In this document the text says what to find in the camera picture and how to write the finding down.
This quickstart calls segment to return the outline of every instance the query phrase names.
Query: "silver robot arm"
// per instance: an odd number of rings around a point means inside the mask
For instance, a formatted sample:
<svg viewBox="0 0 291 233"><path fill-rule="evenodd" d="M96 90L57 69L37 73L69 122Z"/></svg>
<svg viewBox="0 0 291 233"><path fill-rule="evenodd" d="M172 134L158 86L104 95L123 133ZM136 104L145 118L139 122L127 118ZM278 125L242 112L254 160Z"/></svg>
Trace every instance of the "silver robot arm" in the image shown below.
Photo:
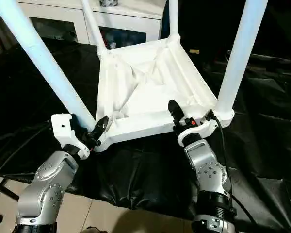
<svg viewBox="0 0 291 233"><path fill-rule="evenodd" d="M64 193L78 170L78 162L101 143L98 139L106 129L108 118L102 118L90 133L79 127L71 114L52 115L51 123L62 150L55 151L38 168L32 183L20 195L14 233L56 232L56 218Z"/></svg>
<svg viewBox="0 0 291 233"><path fill-rule="evenodd" d="M173 130L178 142L181 139L180 145L184 146L196 173L198 196L192 230L196 233L235 233L236 209L229 194L230 180L226 168L218 162L208 142L195 132L194 128L198 126L195 120L187 118L185 124L181 124L184 113L174 100L169 102L168 109L174 118Z"/></svg>

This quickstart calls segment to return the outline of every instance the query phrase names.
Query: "glass cabinet door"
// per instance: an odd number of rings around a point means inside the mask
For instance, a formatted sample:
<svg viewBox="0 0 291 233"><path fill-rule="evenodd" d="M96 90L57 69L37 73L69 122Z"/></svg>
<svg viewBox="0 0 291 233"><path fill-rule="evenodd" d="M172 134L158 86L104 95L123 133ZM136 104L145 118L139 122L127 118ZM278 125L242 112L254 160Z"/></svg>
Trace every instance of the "glass cabinet door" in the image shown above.
<svg viewBox="0 0 291 233"><path fill-rule="evenodd" d="M20 3L42 38L89 44L83 10Z"/></svg>
<svg viewBox="0 0 291 233"><path fill-rule="evenodd" d="M102 38L108 49L116 49L129 45L136 45L146 41L146 33L122 30L115 28L99 27Z"/></svg>

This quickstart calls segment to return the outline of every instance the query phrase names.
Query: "tile floor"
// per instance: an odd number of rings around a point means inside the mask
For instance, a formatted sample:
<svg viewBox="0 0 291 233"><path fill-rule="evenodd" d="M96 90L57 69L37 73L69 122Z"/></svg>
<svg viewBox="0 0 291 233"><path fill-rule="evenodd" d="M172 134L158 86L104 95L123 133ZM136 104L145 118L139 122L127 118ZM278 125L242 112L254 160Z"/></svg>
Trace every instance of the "tile floor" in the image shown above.
<svg viewBox="0 0 291 233"><path fill-rule="evenodd" d="M8 181L6 187L17 194L25 183ZM0 233L11 233L15 226L17 202L0 193ZM129 210L109 203L66 193L57 218L58 233L78 233L95 226L109 233L191 233L189 221L149 211Z"/></svg>

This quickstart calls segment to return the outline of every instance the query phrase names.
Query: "white plastic frame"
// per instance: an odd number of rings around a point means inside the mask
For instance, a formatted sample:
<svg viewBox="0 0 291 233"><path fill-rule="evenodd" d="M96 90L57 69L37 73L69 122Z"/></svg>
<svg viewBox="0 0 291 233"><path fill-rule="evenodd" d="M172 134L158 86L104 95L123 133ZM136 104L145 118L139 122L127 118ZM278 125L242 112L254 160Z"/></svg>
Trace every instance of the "white plastic frame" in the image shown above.
<svg viewBox="0 0 291 233"><path fill-rule="evenodd" d="M97 117L102 117L100 116L101 112L99 111L101 109L100 107L103 106L103 104L101 104L103 98L99 98L99 96L101 96L101 92L104 91L101 90L100 84L103 83L104 75L106 75L105 72L109 69L108 67L103 67L108 64L110 60L110 56L107 54L122 56L130 53L131 56L136 56L136 51L145 53L150 51L149 53L151 53L151 51L154 50L154 47L161 47L164 49L166 48L167 52L169 52L174 58L174 63L166 63L167 66L173 66L176 64L178 70L181 71L186 84L190 84L190 91L193 94L197 93L194 96L194 100L199 103L197 105L183 107L186 116L193 117L197 121L203 121L205 113L210 108L213 108L215 115L221 121L222 126L227 127L234 117L232 106L255 42L267 1L268 0L246 0L231 57L227 65L217 100L192 64L191 60L184 53L184 50L179 43L177 0L169 1L170 36L168 39L119 48L112 52L107 50L104 45L99 28L93 17L92 10L88 4L88 0L82 0L84 13L90 23L97 44L97 53L101 58ZM54 58L51 56L28 17L21 11L16 1L0 0L0 15L33 63L37 66L43 77L63 102L67 110L70 113L75 113L81 125L91 131L95 126L95 120L62 70L59 68ZM171 72L171 79L176 81L173 75L173 72ZM172 126L172 118L167 110L130 116L123 119L113 119L107 133L103 134L101 137L102 144L97 148L97 151L105 150L112 143L170 132L172 131ZM195 130L198 131L202 137L207 137L212 134L214 129L215 124L213 122L208 122L208 124L196 127Z"/></svg>

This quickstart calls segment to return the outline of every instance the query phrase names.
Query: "black plastic sheet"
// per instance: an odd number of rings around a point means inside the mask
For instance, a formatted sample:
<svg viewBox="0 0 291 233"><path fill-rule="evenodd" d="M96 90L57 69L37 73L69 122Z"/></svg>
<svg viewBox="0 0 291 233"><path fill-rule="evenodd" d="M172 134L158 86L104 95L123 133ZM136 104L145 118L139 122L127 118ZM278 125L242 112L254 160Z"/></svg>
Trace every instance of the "black plastic sheet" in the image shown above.
<svg viewBox="0 0 291 233"><path fill-rule="evenodd" d="M99 60L96 47L46 41L76 91L95 115ZM200 70L218 93L225 67ZM235 117L224 129L233 193L263 232L291 232L291 76L247 71L234 105ZM66 113L25 52L17 46L0 56L0 135ZM20 133L0 154L0 165L34 131ZM223 163L219 132L208 138ZM0 148L6 140L0 141ZM38 135L2 170L30 182L59 143L51 131ZM130 209L146 209L192 219L194 176L173 133L111 145L80 164L69 192ZM236 227L253 230L237 204Z"/></svg>

